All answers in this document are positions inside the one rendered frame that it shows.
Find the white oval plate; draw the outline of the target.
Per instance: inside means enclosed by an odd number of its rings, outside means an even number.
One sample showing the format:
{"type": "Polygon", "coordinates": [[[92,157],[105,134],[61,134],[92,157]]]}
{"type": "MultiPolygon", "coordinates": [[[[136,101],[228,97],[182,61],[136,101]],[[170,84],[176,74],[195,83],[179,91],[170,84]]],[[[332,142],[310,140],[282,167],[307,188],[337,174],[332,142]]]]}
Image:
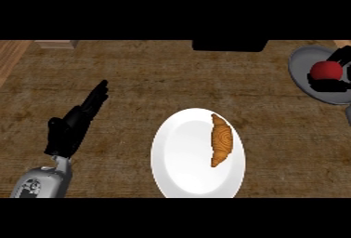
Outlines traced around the white oval plate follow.
{"type": "Polygon", "coordinates": [[[211,166],[214,112],[191,108],[176,112],[160,126],[151,148],[151,168],[167,198],[233,198],[244,182],[245,153],[235,127],[233,151],[211,166]]]}

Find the black appliance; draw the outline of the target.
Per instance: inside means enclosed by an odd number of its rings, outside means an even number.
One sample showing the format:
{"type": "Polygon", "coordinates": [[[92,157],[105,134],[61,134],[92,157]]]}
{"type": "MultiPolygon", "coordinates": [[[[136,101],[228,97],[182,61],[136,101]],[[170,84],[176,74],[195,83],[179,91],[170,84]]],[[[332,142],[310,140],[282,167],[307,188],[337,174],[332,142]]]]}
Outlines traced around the black appliance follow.
{"type": "Polygon", "coordinates": [[[198,51],[238,51],[261,52],[264,50],[266,40],[194,40],[192,47],[198,51]]]}

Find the pale wooden block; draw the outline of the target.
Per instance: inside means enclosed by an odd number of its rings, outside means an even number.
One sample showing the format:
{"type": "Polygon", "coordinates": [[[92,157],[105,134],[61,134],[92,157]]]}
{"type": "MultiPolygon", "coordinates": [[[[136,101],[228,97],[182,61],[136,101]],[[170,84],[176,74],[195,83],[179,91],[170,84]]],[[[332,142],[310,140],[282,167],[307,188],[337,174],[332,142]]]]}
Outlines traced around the pale wooden block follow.
{"type": "Polygon", "coordinates": [[[79,45],[77,40],[36,40],[34,43],[42,48],[74,49],[79,45]]]}

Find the brown croissant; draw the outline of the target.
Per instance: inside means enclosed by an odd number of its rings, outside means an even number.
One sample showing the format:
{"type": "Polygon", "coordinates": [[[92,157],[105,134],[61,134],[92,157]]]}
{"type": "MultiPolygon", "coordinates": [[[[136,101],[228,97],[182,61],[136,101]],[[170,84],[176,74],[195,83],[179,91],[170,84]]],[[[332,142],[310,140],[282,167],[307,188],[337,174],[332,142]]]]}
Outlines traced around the brown croissant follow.
{"type": "Polygon", "coordinates": [[[211,118],[211,166],[216,167],[225,161],[233,151],[233,133],[229,124],[216,113],[211,114],[211,118]]]}

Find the red tomato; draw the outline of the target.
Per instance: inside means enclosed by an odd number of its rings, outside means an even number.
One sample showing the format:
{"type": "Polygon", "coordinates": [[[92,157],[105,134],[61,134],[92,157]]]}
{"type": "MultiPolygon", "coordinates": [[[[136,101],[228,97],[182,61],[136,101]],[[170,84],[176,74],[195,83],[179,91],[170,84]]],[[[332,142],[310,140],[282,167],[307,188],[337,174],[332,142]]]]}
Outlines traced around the red tomato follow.
{"type": "Polygon", "coordinates": [[[320,61],[313,65],[310,75],[316,80],[340,80],[343,76],[343,66],[335,61],[320,61]]]}

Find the grey pan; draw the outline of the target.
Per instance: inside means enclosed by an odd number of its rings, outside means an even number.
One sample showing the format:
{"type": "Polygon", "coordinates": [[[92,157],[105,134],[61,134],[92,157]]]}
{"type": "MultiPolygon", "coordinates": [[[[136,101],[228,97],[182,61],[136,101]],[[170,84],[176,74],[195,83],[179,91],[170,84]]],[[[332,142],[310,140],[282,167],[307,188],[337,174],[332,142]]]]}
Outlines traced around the grey pan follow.
{"type": "Polygon", "coordinates": [[[334,52],[335,50],[325,46],[300,47],[291,54],[288,71],[298,88],[313,99],[334,105],[347,105],[346,117],[351,125],[351,89],[346,92],[317,92],[312,88],[307,80],[307,74],[310,73],[313,65],[319,61],[326,60],[334,52]]]}

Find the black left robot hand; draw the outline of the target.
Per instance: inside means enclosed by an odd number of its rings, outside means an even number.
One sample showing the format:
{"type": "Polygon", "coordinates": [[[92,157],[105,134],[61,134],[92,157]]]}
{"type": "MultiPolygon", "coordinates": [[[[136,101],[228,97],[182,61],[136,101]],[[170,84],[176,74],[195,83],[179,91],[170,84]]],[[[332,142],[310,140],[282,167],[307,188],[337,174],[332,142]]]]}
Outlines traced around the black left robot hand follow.
{"type": "Polygon", "coordinates": [[[82,145],[89,131],[90,122],[108,99],[108,81],[104,80],[87,95],[84,103],[70,110],[64,118],[49,119],[48,155],[70,158],[82,145]]]}

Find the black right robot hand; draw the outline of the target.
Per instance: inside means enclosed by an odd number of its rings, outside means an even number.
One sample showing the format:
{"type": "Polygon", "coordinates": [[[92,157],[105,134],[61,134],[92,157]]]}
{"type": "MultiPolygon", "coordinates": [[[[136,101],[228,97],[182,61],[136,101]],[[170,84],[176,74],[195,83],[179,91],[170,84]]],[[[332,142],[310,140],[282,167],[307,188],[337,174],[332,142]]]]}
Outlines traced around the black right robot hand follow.
{"type": "MultiPolygon", "coordinates": [[[[343,72],[347,73],[347,77],[351,78],[351,65],[348,66],[348,68],[344,68],[344,66],[351,62],[351,46],[344,46],[343,48],[340,48],[326,60],[335,61],[343,66],[343,72]]],[[[351,89],[351,83],[343,81],[343,79],[316,80],[312,77],[310,72],[307,74],[307,81],[310,87],[317,92],[346,92],[348,89],[351,89]]]]}

